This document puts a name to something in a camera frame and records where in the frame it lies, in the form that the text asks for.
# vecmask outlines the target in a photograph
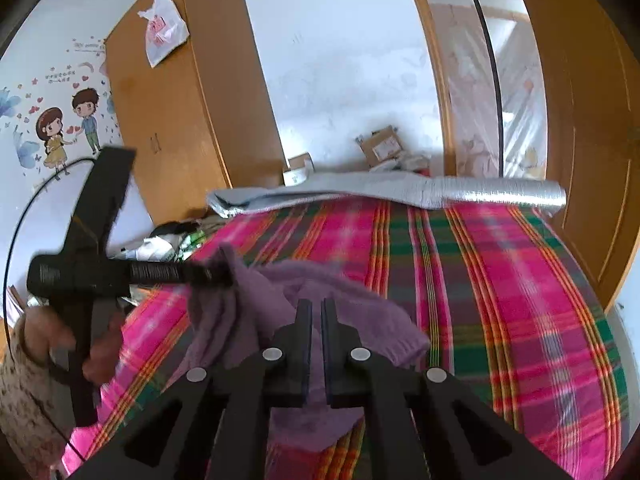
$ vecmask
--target striped fabric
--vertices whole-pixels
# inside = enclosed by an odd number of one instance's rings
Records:
[[[324,262],[395,301],[431,338],[424,365],[471,386],[577,479],[601,480],[628,440],[620,356],[575,260],[531,208],[464,204],[424,211],[352,198],[237,218],[223,240],[247,262]],[[155,398],[190,341],[187,291],[165,287],[124,329],[116,379],[102,391],[101,424],[77,430],[93,454]],[[77,457],[68,452],[73,471]],[[365,425],[309,453],[270,447],[270,480],[371,478]]]

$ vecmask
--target cartoon girl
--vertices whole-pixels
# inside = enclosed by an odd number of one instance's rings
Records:
[[[47,153],[47,158],[43,162],[45,167],[55,171],[64,168],[65,174],[69,174],[66,170],[66,152],[62,146],[74,144],[76,141],[66,142],[62,138],[62,110],[60,108],[44,110],[36,122],[36,133],[44,142],[44,150]]]

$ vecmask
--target human hand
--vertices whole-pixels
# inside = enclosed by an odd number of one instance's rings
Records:
[[[101,386],[115,375],[122,348],[122,325],[124,314],[117,312],[111,317],[109,329],[91,347],[89,358],[82,365],[87,380]],[[51,348],[74,350],[76,339],[71,329],[62,323],[55,311],[48,306],[37,306],[27,310],[24,320],[24,345],[27,354],[38,364],[46,363]]]

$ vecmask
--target transparent plastic curtain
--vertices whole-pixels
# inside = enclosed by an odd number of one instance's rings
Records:
[[[502,117],[493,73],[473,0],[428,0],[449,84],[459,176],[543,180],[546,102],[533,29],[522,0],[479,0],[498,69]],[[504,152],[498,146],[498,120]]]

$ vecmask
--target blue shirt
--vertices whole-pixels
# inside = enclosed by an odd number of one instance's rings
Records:
[[[98,131],[98,123],[95,120],[95,117],[85,117],[82,119],[82,129],[86,134],[94,134]]]

